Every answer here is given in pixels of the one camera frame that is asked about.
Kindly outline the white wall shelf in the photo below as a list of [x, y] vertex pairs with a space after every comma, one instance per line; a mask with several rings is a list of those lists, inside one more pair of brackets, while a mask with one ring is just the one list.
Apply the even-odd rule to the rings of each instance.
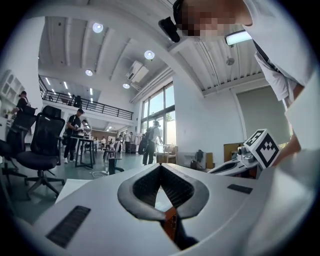
[[9, 102], [16, 104], [19, 101], [19, 95], [25, 90], [18, 77], [12, 70], [4, 72], [0, 81], [0, 96], [3, 96]]

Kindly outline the white ceiling air conditioner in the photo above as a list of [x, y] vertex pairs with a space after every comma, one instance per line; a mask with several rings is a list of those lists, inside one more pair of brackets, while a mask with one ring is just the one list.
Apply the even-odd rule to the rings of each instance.
[[142, 63], [135, 61], [126, 74], [126, 77], [132, 83], [139, 83], [148, 72], [149, 70]]

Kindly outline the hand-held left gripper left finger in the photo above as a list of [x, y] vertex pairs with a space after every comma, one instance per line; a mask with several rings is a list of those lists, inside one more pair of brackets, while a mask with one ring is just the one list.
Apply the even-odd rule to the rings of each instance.
[[170, 256], [180, 249], [158, 221], [140, 220], [118, 200], [120, 184], [156, 164], [91, 180], [46, 210], [33, 224], [46, 236], [76, 206], [89, 214], [65, 248], [72, 256]]

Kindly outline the grey roller blind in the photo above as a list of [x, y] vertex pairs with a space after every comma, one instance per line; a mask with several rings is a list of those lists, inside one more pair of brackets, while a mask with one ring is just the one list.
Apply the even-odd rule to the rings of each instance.
[[256, 130], [268, 129], [277, 144], [291, 139], [291, 128], [285, 117], [285, 106], [270, 86], [237, 94], [245, 130], [249, 138]]

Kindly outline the rectangular ceiling light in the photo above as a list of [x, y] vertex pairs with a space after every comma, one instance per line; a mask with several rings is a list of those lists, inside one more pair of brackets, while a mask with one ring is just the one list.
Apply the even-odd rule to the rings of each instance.
[[252, 40], [252, 37], [246, 30], [240, 30], [225, 35], [224, 39], [228, 46], [233, 46], [242, 42], [250, 41]]

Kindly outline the person's right forearm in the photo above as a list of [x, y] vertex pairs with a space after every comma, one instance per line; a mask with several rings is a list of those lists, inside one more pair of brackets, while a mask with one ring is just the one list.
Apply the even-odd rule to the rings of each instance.
[[283, 159], [291, 156], [301, 150], [301, 145], [295, 133], [293, 133], [289, 143], [281, 150], [277, 159], [273, 163], [273, 167], [278, 165]]

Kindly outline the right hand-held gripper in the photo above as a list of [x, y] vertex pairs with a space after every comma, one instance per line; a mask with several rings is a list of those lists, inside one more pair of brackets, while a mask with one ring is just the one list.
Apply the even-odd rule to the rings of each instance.
[[262, 169], [269, 168], [280, 154], [279, 146], [268, 129], [258, 129], [237, 149], [237, 159], [208, 171], [208, 174], [235, 176], [259, 164]]

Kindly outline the wooden cabinet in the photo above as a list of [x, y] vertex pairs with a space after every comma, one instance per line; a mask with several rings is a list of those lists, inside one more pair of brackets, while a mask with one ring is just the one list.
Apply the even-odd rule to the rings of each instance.
[[173, 206], [165, 212], [165, 221], [161, 222], [161, 227], [174, 242], [177, 233], [177, 211]]

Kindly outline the black table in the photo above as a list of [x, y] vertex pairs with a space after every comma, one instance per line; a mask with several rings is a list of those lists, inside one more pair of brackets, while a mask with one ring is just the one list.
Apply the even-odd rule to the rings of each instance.
[[[93, 139], [85, 138], [81, 136], [72, 136], [72, 139], [76, 139], [77, 146], [75, 152], [75, 168], [87, 168], [90, 170], [94, 169], [96, 164], [96, 144]], [[89, 152], [89, 162], [84, 162], [83, 157], [85, 156], [85, 152], [88, 150]]]

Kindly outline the brown cardboard board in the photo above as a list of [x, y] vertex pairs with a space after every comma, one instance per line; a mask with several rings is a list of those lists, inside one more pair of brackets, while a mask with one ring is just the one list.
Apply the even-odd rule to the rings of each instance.
[[228, 162], [233, 159], [233, 156], [237, 155], [238, 147], [242, 147], [244, 143], [227, 143], [223, 145], [224, 162]]

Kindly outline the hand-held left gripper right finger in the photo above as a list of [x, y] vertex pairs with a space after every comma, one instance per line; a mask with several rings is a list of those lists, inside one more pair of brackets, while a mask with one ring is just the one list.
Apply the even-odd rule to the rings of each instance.
[[272, 171], [258, 179], [203, 173], [161, 164], [161, 186], [175, 208], [176, 244], [244, 244], [271, 186]]

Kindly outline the person's white shirt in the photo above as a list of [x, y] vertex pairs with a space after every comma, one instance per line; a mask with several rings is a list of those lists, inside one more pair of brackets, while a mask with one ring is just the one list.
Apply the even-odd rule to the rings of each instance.
[[295, 100], [297, 86], [306, 86], [317, 60], [302, 31], [274, 0], [244, 0], [252, 25], [244, 29], [258, 46], [255, 59], [279, 101]]

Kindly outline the black bag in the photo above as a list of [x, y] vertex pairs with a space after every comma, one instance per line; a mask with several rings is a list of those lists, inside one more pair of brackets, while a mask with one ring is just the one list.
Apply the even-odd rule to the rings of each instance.
[[206, 160], [206, 153], [199, 149], [195, 154], [195, 159], [197, 163], [202, 163]]

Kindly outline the large glass window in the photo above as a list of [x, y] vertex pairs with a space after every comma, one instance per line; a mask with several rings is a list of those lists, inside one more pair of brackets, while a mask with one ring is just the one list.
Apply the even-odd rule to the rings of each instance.
[[169, 146], [175, 146], [176, 139], [176, 111], [174, 84], [170, 82], [156, 93], [142, 102], [140, 132], [146, 133], [148, 128], [159, 123], [161, 140], [155, 142], [155, 151], [164, 153]]

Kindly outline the wooden chair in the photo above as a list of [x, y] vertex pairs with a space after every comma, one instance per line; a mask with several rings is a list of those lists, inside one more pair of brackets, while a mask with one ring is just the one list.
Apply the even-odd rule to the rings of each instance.
[[178, 163], [178, 147], [176, 145], [156, 145], [154, 155], [157, 163]]

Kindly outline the black stool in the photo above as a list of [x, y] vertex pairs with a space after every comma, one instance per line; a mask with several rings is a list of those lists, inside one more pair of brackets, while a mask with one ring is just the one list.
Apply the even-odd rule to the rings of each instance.
[[116, 171], [122, 173], [125, 170], [121, 167], [117, 167], [117, 161], [122, 160], [122, 153], [111, 149], [105, 149], [103, 153], [103, 161], [108, 161], [108, 175], [114, 175]]

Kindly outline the black office chair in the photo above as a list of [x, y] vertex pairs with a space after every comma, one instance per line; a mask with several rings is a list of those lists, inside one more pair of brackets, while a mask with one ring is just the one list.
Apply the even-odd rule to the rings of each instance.
[[25, 138], [36, 118], [36, 115], [18, 112], [7, 133], [6, 140], [0, 140], [0, 156], [4, 158], [4, 166], [1, 170], [9, 185], [11, 185], [10, 176], [27, 178], [26, 175], [19, 173], [13, 159], [17, 154], [26, 151]]
[[65, 180], [56, 177], [47, 177], [45, 172], [51, 172], [56, 166], [61, 165], [61, 145], [60, 136], [66, 121], [62, 118], [62, 111], [59, 108], [47, 105], [38, 113], [35, 121], [34, 135], [30, 144], [30, 150], [18, 153], [17, 162], [30, 170], [37, 171], [36, 177], [26, 177], [24, 184], [29, 182], [33, 185], [28, 189], [29, 197], [40, 186], [46, 186], [59, 196], [59, 192], [52, 183], [58, 182], [62, 185]]

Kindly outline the black mezzanine railing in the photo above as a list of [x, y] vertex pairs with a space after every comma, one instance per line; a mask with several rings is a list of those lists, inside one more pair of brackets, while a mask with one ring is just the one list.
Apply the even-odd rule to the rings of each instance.
[[52, 103], [59, 103], [70, 107], [81, 108], [87, 111], [117, 117], [125, 120], [132, 120], [133, 112], [118, 107], [95, 102], [92, 100], [81, 98], [80, 96], [68, 95], [49, 90], [41, 91], [41, 98]]

